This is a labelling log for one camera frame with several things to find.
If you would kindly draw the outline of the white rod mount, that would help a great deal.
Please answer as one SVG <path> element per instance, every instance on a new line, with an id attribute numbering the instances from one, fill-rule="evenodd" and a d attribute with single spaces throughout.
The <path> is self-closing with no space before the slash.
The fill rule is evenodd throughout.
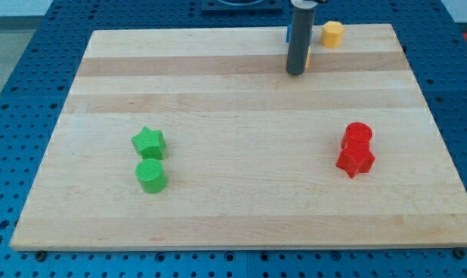
<path id="1" fill-rule="evenodd" d="M 328 0 L 290 0 L 296 8 L 316 8 L 318 5 L 325 5 Z"/>

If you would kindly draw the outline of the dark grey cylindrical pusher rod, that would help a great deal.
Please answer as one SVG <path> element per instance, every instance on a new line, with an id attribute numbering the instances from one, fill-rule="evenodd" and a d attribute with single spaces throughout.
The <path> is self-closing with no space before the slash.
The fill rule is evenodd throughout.
<path id="1" fill-rule="evenodd" d="M 315 9 L 315 5 L 307 8 L 294 7 L 286 61 L 286 71 L 292 76 L 299 76 L 305 72 Z"/>

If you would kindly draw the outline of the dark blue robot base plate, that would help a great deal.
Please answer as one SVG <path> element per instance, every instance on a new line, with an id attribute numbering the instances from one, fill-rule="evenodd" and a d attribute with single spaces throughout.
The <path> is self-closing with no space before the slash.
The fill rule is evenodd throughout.
<path id="1" fill-rule="evenodd" d="M 279 12 L 283 0 L 201 0 L 202 12 Z"/>

